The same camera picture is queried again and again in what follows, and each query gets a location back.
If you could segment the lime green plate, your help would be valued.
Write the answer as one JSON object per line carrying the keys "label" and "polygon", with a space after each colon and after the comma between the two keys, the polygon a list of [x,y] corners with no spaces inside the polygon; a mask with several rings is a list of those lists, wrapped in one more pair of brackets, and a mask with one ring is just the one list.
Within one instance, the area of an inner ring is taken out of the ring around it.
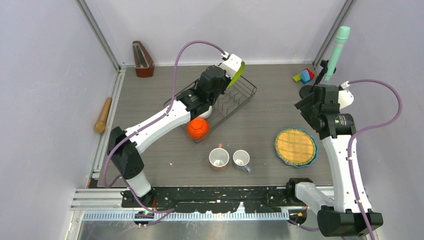
{"label": "lime green plate", "polygon": [[238,69],[238,71],[235,73],[234,77],[231,79],[229,85],[227,86],[227,88],[231,87],[243,74],[244,70],[245,70],[245,62],[242,61],[240,68]]}

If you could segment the black wire dish rack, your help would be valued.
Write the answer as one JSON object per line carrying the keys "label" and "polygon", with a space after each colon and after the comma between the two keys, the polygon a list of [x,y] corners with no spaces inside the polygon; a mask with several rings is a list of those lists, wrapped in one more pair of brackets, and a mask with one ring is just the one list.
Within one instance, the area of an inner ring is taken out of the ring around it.
{"label": "black wire dish rack", "polygon": [[211,114],[206,119],[209,124],[209,131],[199,138],[192,139],[192,141],[199,143],[205,140],[214,130],[243,108],[255,96],[256,92],[257,87],[244,76],[240,76],[211,106]]}

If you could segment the orange bowl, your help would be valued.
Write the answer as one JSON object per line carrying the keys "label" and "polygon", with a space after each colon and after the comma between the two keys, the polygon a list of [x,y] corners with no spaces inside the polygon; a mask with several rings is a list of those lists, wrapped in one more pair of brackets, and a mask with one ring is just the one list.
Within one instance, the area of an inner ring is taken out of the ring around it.
{"label": "orange bowl", "polygon": [[199,140],[205,136],[209,130],[209,123],[205,119],[199,117],[191,120],[186,127],[188,137],[193,140]]}

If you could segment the white bowl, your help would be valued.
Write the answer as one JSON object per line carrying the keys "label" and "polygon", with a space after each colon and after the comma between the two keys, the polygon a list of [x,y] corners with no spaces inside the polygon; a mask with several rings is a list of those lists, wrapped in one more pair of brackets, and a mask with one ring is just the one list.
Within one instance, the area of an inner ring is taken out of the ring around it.
{"label": "white bowl", "polygon": [[212,112],[213,112],[213,106],[211,105],[211,106],[209,106],[208,110],[205,111],[204,113],[200,114],[198,116],[198,118],[206,120],[207,118],[209,118],[212,115]]}

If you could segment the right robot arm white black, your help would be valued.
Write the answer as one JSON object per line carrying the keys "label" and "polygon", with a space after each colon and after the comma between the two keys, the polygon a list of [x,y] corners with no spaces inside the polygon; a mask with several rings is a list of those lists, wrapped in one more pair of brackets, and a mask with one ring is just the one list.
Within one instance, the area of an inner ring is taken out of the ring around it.
{"label": "right robot arm white black", "polygon": [[354,118],[341,113],[336,85],[305,85],[295,107],[315,130],[326,151],[333,180],[334,198],[321,192],[309,178],[290,178],[285,198],[291,205],[306,204],[316,214],[318,229],[325,237],[361,237],[384,223],[368,200],[359,171]]}

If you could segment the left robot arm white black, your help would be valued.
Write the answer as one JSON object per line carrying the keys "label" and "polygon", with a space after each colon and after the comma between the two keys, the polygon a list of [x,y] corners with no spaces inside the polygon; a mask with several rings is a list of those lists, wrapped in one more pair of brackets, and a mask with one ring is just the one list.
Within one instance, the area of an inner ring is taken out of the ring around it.
{"label": "left robot arm white black", "polygon": [[176,95],[166,108],[138,125],[126,130],[115,127],[110,132],[106,160],[113,162],[141,207],[148,207],[154,199],[141,154],[171,130],[208,111],[231,81],[226,70],[209,66],[192,87]]}

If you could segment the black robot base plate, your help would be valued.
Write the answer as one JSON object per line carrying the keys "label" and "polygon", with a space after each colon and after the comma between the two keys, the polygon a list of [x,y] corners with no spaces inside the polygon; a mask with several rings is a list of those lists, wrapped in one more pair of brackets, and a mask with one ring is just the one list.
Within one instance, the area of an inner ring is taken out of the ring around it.
{"label": "black robot base plate", "polygon": [[309,209],[284,186],[154,187],[136,199],[129,190],[120,192],[123,208],[144,208],[160,213],[277,213],[283,207]]}

